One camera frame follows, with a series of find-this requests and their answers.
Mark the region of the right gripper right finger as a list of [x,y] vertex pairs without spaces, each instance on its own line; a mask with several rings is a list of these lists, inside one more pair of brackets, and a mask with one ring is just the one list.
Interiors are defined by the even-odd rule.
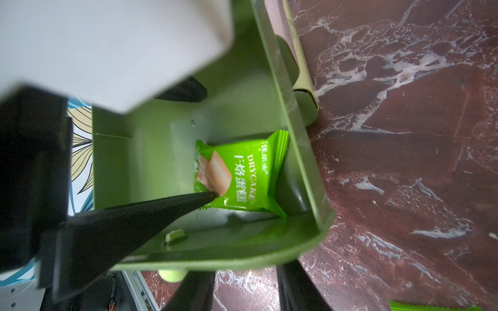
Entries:
[[1,96],[30,85],[125,114],[233,44],[231,1],[2,1]]

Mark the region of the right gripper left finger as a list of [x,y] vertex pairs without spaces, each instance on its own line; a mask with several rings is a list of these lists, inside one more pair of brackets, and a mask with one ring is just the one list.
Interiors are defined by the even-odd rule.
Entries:
[[218,197],[191,193],[78,213],[45,230],[36,254],[38,289],[59,303],[87,289],[175,220]]

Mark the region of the green drawer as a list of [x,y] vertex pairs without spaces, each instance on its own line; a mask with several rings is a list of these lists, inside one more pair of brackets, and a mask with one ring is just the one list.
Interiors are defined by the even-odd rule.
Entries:
[[263,1],[234,1],[236,37],[195,78],[199,103],[94,108],[96,209],[217,189],[117,270],[247,270],[315,248],[335,218]]
[[273,14],[272,27],[283,49],[282,56],[303,122],[310,126],[318,117],[319,104],[289,2],[267,1],[267,9]]

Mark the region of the green top drawer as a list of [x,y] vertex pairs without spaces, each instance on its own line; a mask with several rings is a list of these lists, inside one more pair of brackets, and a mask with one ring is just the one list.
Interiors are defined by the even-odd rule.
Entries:
[[315,248],[335,218],[263,1],[234,1],[236,37],[195,78],[199,103],[94,108],[96,209],[217,189],[117,270],[247,270]]

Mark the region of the green cookie packet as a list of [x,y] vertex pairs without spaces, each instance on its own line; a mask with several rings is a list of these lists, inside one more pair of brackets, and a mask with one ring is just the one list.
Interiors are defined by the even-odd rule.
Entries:
[[477,305],[472,305],[467,308],[447,308],[429,305],[414,305],[408,303],[400,303],[390,300],[389,307],[391,311],[482,311]]
[[277,130],[267,139],[210,146],[196,141],[194,192],[216,192],[206,208],[268,212],[287,217],[276,201],[276,184],[289,144],[289,132]]

